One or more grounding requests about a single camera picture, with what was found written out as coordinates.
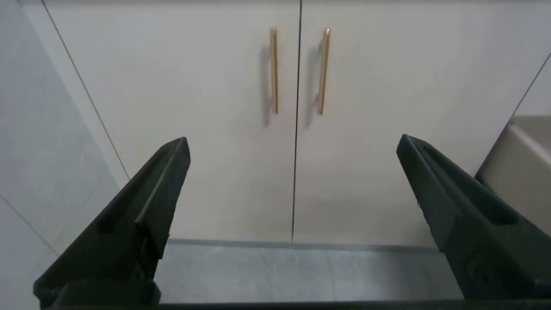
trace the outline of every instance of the white wall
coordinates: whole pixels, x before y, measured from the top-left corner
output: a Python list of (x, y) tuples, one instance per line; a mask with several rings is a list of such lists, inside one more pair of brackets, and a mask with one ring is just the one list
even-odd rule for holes
[(543, 66), (515, 115), (551, 115), (551, 61)]
[(34, 280), (117, 193), (105, 159), (16, 0), (0, 0), (0, 300)]
[(65, 50), (65, 46), (50, 19), (50, 15), (41, 0), (18, 0), (23, 12), (34, 27), (46, 53), (53, 63), (53, 67), (61, 77), (69, 96), (77, 106), (77, 110), (83, 117), (84, 123), (90, 130), (92, 138), (99, 146), (103, 158), (107, 162), (115, 181), (120, 187), (128, 182), (128, 174), (125, 172), (119, 157), (111, 144), (111, 140), (103, 127), (92, 98), (84, 87), (71, 57)]

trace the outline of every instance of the gold bar handle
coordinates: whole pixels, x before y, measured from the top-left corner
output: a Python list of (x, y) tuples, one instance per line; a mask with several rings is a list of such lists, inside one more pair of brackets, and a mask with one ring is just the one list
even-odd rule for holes
[(323, 40), (321, 41), (321, 70), (319, 71), (319, 104), (318, 115), (324, 113), (325, 104), (325, 83), (327, 82), (327, 60), (329, 59), (329, 43), (331, 38), (331, 30), (326, 28), (324, 30)]
[(277, 69), (277, 28), (269, 29), (269, 47), (271, 50), (272, 62), (272, 113), (279, 112), (279, 84), (278, 84), (278, 69)]

